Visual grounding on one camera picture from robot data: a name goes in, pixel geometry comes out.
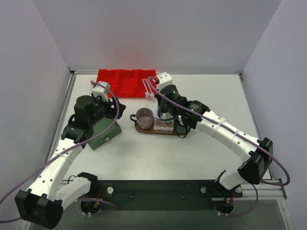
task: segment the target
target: tabletop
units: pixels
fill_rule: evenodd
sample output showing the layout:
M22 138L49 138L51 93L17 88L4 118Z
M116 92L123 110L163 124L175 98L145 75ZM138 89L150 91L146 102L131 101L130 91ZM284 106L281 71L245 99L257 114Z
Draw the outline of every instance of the tabletop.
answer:
M257 137L257 131L238 75L171 75L181 96L198 100L236 128ZM78 74L64 118L74 113L81 95L90 95L96 74ZM223 170L232 170L242 160L226 146L197 130L186 138L141 134L129 116L139 108L155 111L153 99L119 99L126 105L118 120L122 133L96 150L88 145L75 159L64 180L87 172L99 180L214 180ZM267 172L264 179L270 179Z

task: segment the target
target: gray mug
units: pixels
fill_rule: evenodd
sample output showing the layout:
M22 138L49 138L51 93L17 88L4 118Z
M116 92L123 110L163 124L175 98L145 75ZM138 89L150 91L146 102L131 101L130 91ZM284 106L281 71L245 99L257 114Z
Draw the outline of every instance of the gray mug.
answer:
M136 114L130 115L130 120L137 123L141 129L148 129L154 123L154 113L149 108L141 108Z

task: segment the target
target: green box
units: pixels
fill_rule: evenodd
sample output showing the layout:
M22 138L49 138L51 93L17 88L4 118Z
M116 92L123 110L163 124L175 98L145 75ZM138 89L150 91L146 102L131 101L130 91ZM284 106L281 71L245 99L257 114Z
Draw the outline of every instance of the green box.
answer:
M110 126L113 122L113 119L103 118L94 126L94 134L93 137L102 133L106 128ZM88 144L92 150L102 146L107 141L111 140L113 137L116 137L121 133L121 128L117 122L102 136L96 138L95 140L90 141Z

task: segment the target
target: red container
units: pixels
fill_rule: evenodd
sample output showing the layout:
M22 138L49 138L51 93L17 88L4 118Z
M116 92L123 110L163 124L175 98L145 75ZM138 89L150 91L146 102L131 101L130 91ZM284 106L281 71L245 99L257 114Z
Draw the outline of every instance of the red container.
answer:
M145 98L146 88L142 79L148 77L156 77L155 69L100 69L96 82L109 83L110 90L118 98Z

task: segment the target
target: robotic arm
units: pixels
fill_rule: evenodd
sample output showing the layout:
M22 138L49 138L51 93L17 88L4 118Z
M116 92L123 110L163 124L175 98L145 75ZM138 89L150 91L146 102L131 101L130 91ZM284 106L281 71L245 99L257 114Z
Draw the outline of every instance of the robotic arm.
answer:
M197 129L227 146L243 161L243 164L235 167L233 171L223 171L216 182L221 184L226 190L235 189L244 182L259 184L272 160L251 143L240 139L237 134L244 136L250 142L263 147L270 153L272 153L273 142L268 138L259 140L240 131L199 101L188 101L186 97L179 94L176 86L173 85L171 76L166 72L159 74L157 78L159 80L157 88L166 98L215 121L211 122L202 119L195 114L180 109L157 94L159 112L169 113L174 118L174 129L179 135L186 136L191 128Z
M108 89L110 87L106 82L99 83ZM114 101L108 100L107 91L95 86L92 92L91 96L84 95L77 99L74 106L75 114L70 117L58 147L51 157L56 159L44 168L26 192L20 190L17 193L15 202L21 219L52 229L60 221L65 208L77 198L98 194L97 177L84 172L72 183L58 190L70 165L86 144L73 149L71 147L89 140L94 133L94 125L104 117L113 119L116 116L117 106ZM120 103L118 105L120 119L126 106Z

